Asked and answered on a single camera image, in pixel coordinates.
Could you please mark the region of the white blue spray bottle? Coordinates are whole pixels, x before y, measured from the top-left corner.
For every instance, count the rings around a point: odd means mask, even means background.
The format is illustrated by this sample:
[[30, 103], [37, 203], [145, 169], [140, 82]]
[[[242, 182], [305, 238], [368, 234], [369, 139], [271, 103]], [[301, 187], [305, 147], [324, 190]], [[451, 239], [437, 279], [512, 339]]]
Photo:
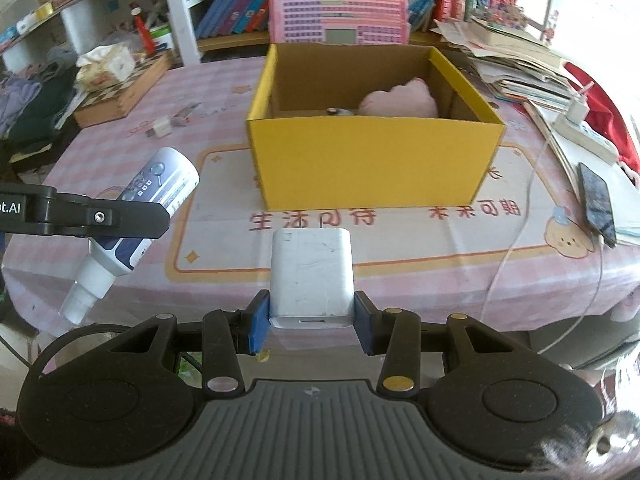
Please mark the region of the white blue spray bottle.
[[76, 271], [75, 281], [60, 313], [79, 326], [102, 300], [116, 278], [131, 273], [153, 240], [168, 230], [170, 218], [200, 183], [190, 159], [174, 148], [161, 148], [132, 178], [117, 200], [117, 226], [89, 238], [89, 250]]

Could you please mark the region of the large white power adapter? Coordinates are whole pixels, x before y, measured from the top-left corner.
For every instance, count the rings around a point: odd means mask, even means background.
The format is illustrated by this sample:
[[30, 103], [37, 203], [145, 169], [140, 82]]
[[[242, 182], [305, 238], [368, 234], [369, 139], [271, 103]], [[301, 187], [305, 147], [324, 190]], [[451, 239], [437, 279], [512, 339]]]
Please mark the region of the large white power adapter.
[[333, 330], [352, 325], [352, 239], [341, 228], [273, 233], [270, 322], [279, 330]]

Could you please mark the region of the small white plug charger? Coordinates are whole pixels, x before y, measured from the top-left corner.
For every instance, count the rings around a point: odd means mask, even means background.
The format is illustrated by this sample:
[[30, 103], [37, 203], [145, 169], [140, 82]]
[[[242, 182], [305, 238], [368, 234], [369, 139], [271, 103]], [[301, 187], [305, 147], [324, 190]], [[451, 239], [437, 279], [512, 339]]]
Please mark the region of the small white plug charger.
[[164, 117], [164, 118], [155, 119], [151, 127], [148, 130], [146, 130], [145, 135], [148, 138], [152, 138], [152, 136], [154, 136], [154, 138], [161, 139], [164, 136], [169, 136], [171, 133], [172, 133], [171, 121], [168, 118]]

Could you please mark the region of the pile of dark clothes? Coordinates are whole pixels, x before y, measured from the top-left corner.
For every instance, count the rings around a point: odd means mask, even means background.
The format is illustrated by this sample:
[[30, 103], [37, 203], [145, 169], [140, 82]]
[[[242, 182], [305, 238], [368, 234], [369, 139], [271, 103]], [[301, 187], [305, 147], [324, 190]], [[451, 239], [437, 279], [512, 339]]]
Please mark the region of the pile of dark clothes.
[[1, 83], [1, 154], [32, 154], [55, 142], [78, 95], [78, 55], [52, 48], [29, 76]]

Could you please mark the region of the floral tissue pack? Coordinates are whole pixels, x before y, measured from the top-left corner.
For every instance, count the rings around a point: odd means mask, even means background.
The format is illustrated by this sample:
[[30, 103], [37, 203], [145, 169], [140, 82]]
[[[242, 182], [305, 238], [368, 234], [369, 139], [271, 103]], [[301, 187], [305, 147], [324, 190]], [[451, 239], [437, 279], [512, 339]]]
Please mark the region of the floral tissue pack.
[[93, 92], [126, 81], [134, 72], [136, 61], [126, 44], [110, 44], [82, 54], [76, 66], [76, 84], [82, 90]]

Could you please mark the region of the wooden chess board box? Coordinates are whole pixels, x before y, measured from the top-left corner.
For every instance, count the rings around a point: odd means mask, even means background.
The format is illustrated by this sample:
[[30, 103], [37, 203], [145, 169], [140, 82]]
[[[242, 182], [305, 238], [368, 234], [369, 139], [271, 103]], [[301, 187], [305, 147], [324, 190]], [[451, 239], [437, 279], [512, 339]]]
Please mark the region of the wooden chess board box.
[[174, 55], [163, 51], [137, 64], [130, 77], [113, 87], [91, 92], [74, 111], [79, 128], [125, 118], [174, 65]]

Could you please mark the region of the red white pen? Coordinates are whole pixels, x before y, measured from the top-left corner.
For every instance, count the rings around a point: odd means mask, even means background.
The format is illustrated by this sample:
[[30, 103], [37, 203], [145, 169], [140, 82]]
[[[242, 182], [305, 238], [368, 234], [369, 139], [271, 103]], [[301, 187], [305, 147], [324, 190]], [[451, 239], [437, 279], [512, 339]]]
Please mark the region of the red white pen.
[[155, 53], [155, 44], [149, 29], [145, 27], [144, 21], [142, 20], [142, 10], [138, 6], [135, 6], [131, 9], [130, 14], [136, 25], [145, 53], [149, 56], [153, 55]]

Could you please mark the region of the yellow cardboard box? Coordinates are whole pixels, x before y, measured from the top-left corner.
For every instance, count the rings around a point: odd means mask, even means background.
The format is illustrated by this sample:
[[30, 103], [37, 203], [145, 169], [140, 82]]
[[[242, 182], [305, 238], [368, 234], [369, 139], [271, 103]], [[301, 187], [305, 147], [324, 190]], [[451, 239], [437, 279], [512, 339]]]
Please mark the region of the yellow cardboard box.
[[[358, 113], [369, 93], [416, 77], [439, 118]], [[506, 131], [442, 52], [386, 44], [273, 44], [246, 123], [269, 210], [469, 205]]]

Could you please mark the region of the grey purple toy car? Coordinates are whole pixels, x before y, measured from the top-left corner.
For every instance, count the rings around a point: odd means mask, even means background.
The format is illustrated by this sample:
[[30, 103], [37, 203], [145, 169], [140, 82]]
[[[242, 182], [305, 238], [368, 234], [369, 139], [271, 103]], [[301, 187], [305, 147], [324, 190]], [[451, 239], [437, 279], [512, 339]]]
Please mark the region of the grey purple toy car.
[[329, 107], [326, 109], [328, 116], [352, 116], [354, 113], [351, 110], [345, 110], [344, 108]]

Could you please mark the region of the pink plush toy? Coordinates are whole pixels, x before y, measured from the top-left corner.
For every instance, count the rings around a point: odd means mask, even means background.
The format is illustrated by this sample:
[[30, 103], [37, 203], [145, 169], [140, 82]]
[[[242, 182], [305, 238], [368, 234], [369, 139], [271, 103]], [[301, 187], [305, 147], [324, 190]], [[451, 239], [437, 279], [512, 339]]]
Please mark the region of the pink plush toy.
[[358, 113], [378, 117], [439, 118], [437, 104], [430, 89], [418, 77], [388, 91], [369, 93], [359, 104]]

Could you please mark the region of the black smartphone on table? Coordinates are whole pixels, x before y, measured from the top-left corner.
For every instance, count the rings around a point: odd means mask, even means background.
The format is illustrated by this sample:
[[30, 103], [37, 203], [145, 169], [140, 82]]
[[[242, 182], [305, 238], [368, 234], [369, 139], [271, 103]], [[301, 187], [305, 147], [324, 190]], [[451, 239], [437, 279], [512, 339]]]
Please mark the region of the black smartphone on table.
[[617, 235], [608, 185], [583, 162], [578, 164], [578, 178], [588, 226], [603, 238], [606, 246], [615, 247]]

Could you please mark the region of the row of blue books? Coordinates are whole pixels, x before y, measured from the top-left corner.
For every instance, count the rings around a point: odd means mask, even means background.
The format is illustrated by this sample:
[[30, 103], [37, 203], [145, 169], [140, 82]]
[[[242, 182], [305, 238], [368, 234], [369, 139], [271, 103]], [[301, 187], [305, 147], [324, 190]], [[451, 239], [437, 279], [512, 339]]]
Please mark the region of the row of blue books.
[[212, 0], [195, 26], [197, 40], [263, 32], [268, 27], [269, 0]]

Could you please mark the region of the white power strip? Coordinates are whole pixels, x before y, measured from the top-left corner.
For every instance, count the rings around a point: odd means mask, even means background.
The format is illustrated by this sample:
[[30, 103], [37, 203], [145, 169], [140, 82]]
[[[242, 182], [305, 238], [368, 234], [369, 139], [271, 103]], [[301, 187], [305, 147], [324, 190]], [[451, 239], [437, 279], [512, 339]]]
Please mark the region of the white power strip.
[[620, 158], [615, 144], [602, 134], [595, 132], [586, 122], [576, 124], [576, 122], [569, 120], [565, 114], [559, 114], [553, 122], [553, 129], [563, 138], [590, 151], [607, 164], [616, 164]]

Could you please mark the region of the stack of papers and books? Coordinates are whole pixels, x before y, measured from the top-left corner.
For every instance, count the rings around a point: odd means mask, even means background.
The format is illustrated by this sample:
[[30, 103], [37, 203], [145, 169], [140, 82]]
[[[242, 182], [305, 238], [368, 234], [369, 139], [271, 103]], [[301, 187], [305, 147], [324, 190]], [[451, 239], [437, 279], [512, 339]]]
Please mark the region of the stack of papers and books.
[[465, 53], [474, 72], [499, 99], [562, 110], [574, 94], [564, 58], [525, 32], [504, 30], [479, 18], [437, 21], [435, 30]]

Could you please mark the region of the pink keyboard learning toy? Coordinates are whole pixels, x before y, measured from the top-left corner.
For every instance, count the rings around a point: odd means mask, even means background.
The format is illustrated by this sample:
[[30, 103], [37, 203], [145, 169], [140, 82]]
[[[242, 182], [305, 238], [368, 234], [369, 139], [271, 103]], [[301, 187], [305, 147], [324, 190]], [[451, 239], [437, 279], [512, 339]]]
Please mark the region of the pink keyboard learning toy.
[[273, 44], [408, 44], [407, 0], [269, 0]]

